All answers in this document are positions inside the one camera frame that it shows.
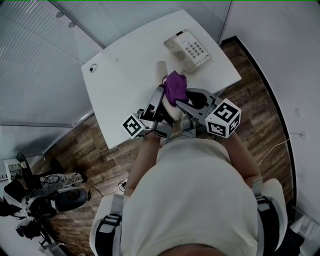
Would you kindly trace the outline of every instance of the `desk telephone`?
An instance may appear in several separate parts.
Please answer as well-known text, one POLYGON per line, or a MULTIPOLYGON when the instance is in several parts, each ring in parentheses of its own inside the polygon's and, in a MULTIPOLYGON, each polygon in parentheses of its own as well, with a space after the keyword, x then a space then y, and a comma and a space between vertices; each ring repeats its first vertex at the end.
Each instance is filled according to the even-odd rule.
POLYGON ((192 72, 211 59, 211 56, 200 42, 184 29, 164 42, 179 64, 188 72, 192 72))

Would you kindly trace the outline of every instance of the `white shirt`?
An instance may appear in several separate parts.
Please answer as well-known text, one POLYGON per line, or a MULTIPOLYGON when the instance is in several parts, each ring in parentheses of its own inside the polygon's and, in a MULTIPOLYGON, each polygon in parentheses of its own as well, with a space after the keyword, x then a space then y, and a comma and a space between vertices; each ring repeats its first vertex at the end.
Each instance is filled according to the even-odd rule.
POLYGON ((121 251, 157 256, 203 244, 228 256, 257 255, 257 201, 214 140, 165 145, 123 208, 121 251))

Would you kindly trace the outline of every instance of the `wooden floor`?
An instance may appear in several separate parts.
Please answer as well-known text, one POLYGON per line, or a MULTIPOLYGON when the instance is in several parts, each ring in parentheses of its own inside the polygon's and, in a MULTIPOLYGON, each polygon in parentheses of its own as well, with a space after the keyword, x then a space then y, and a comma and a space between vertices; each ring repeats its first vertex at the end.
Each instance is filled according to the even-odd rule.
MULTIPOLYGON (((236 42, 221 48, 242 77, 221 97, 241 108, 241 123, 236 132, 258 163, 275 144, 285 140, 283 128, 265 85, 244 52, 236 42)), ((95 186, 103 195, 118 193, 118 183, 128 177, 141 143, 138 138, 108 149, 96 117, 92 116, 60 140, 45 154, 46 160, 37 162, 32 170, 34 173, 46 172, 50 169, 49 160, 56 158, 66 173, 75 166, 86 170, 88 181, 81 187, 88 190, 95 186)), ((291 162, 285 143, 274 148, 259 167, 265 181, 276 178, 281 182, 286 202, 293 198, 291 162)), ((94 189, 91 192, 90 202, 58 214, 51 221, 70 255, 84 253, 84 249, 88 255, 93 255, 89 234, 101 196, 94 189)))

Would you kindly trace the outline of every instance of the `black baseboard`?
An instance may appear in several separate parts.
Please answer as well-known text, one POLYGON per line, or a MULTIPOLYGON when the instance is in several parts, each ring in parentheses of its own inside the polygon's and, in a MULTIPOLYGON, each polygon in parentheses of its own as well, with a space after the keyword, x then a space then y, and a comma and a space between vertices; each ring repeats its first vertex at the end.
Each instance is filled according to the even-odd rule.
MULTIPOLYGON (((271 97, 271 99, 273 101, 275 109, 276 109, 276 111, 278 113, 278 116, 280 118, 280 122, 282 124, 282 128, 283 128, 285 139, 286 140, 290 139, 289 133, 288 133, 288 129, 287 129, 287 126, 286 126, 286 123, 285 123, 285 119, 284 119, 284 116, 282 115, 282 112, 281 112, 279 104, 278 104, 278 102, 276 100, 275 94, 272 91, 272 89, 270 87, 270 84, 268 83, 267 79, 265 78, 264 74, 262 73, 260 67, 258 66, 258 64, 254 60, 254 58, 251 56, 251 54, 249 53, 247 48, 243 45, 243 43, 239 40, 239 38, 237 36, 233 36, 233 37, 230 37, 228 39, 223 40, 221 42, 221 45, 225 45, 225 44, 230 43, 230 42, 236 42, 239 45, 239 47, 241 48, 241 50, 243 50, 244 54, 248 57, 248 59, 250 60, 252 65, 254 66, 255 70, 257 71, 258 75, 260 76, 262 82, 264 83, 264 85, 265 85, 265 87, 266 87, 266 89, 267 89, 268 93, 270 94, 270 97, 271 97)), ((294 205, 294 206, 297 206, 297 177, 296 177, 294 154, 293 154, 293 151, 292 151, 290 140, 288 140, 286 143, 287 143, 289 156, 290 156, 290 161, 291 161, 292 182, 293 182, 293 202, 291 204, 294 205)))

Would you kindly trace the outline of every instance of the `purple cloth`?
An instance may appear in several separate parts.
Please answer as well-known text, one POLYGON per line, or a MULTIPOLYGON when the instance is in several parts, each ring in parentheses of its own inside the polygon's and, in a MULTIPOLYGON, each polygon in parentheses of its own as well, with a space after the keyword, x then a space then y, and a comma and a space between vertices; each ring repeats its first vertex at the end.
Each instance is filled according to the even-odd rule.
POLYGON ((173 71, 166 78, 163 84, 164 95, 167 97, 171 105, 176 106, 176 100, 188 102, 186 94, 187 78, 184 75, 179 75, 173 71))

